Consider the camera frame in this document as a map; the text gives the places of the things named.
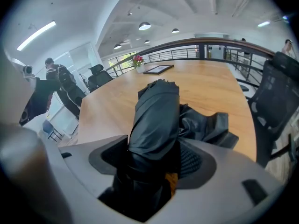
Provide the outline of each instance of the metal railing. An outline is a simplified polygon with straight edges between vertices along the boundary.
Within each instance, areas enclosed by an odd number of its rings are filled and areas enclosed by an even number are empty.
[[[181,47],[181,46],[194,46],[192,48],[184,48],[184,49],[175,49],[175,50],[168,50],[163,51],[166,49],[171,49],[175,47]],[[208,47],[210,45],[220,45],[224,47],[223,52],[223,58],[222,59],[215,59],[215,58],[209,58],[208,57]],[[247,57],[242,55],[242,53],[249,53]],[[241,74],[242,70],[246,71],[246,75],[244,76],[245,80],[237,79],[241,83],[249,84],[254,88],[257,88],[260,84],[258,79],[254,77],[250,72],[254,71],[257,74],[260,74],[262,76],[263,73],[263,65],[257,61],[254,61],[252,59],[253,55],[263,57],[264,59],[272,59],[274,56],[274,52],[271,50],[268,50],[264,47],[257,46],[255,44],[244,42],[244,41],[237,41],[237,40],[231,40],[226,38],[216,38],[216,37],[204,37],[204,38],[191,38],[191,39],[185,39],[185,40],[179,40],[175,42],[169,42],[165,43],[159,46],[155,46],[146,50],[143,50],[141,52],[138,52],[136,55],[144,56],[149,55],[149,62],[157,62],[157,61],[168,61],[168,60],[208,60],[208,61],[217,61],[217,62],[225,62],[230,63],[238,69]],[[243,59],[248,59],[249,62],[246,64],[244,60],[242,61],[239,59],[242,57]],[[117,64],[109,67],[107,69],[108,73],[112,77],[118,77],[125,72],[134,69],[134,66],[123,68],[121,65],[125,62],[131,62],[132,63],[133,56],[130,56]],[[260,66],[260,68],[254,66],[252,63],[255,62],[257,65]],[[253,84],[250,82],[250,79],[252,78],[253,81],[255,81],[256,84]]]

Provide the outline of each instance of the vase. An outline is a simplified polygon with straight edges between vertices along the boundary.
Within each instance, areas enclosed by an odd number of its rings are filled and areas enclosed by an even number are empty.
[[[136,70],[138,73],[143,73],[145,71],[144,64],[141,64],[140,66],[136,66]]]

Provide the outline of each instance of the conference table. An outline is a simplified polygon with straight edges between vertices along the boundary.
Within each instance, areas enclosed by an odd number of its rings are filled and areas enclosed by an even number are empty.
[[[131,70],[87,95],[82,102],[78,144],[130,136],[138,101],[138,91],[147,84],[165,79],[179,86],[180,103],[206,116],[228,113],[229,131],[239,137],[234,150],[256,161],[256,135],[246,98],[225,63],[202,60],[175,60],[149,63],[174,64],[159,75],[139,74]]]

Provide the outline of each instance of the wooden handrail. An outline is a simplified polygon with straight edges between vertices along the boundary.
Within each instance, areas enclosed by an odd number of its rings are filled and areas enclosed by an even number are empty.
[[[245,48],[247,52],[252,53],[252,54],[257,54],[259,56],[266,57],[268,59],[272,59],[274,56],[274,52],[266,49],[264,47],[255,45],[253,43],[249,42],[244,42],[244,41],[239,41],[239,40],[233,40],[233,39],[227,39],[227,38],[218,38],[218,37],[200,37],[200,38],[190,38],[190,39],[184,39],[184,40],[178,40],[174,42],[168,42],[162,45],[158,45],[155,47],[148,48],[146,50],[140,51],[133,56],[143,56],[149,53],[153,53],[156,51],[160,50],[165,50],[165,49],[170,49],[174,47],[180,47],[180,46],[190,46],[190,45],[199,45],[201,43],[208,44],[208,45],[224,45],[224,46],[229,46],[232,45],[234,47],[239,47],[239,48]],[[132,60],[133,56],[129,56],[126,59],[123,59],[122,61],[116,63],[115,65],[109,67],[107,70],[112,69],[115,66],[118,66],[126,61]]]

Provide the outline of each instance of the picture frame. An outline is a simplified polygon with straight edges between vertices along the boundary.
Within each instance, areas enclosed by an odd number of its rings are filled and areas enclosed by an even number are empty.
[[[164,72],[172,67],[174,67],[174,65],[158,65],[148,71],[145,71],[144,74],[145,75],[159,75],[162,72]]]

